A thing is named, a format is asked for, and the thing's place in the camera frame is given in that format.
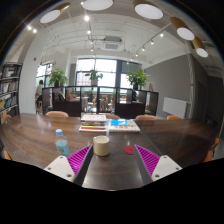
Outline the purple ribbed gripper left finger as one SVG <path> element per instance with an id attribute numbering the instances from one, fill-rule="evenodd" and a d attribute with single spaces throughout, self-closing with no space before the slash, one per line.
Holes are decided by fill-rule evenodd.
<path id="1" fill-rule="evenodd" d="M 45 171 L 81 186 L 92 156 L 93 146 L 89 145 L 68 157 L 58 156 L 45 168 Z"/>

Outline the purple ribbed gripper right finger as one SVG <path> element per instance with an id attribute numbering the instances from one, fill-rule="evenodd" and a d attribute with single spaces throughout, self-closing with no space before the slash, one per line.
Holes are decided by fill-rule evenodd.
<path id="1" fill-rule="evenodd" d="M 144 185 L 181 170 L 181 167 L 168 155 L 158 156 L 139 145 L 134 146 L 134 157 Z"/>

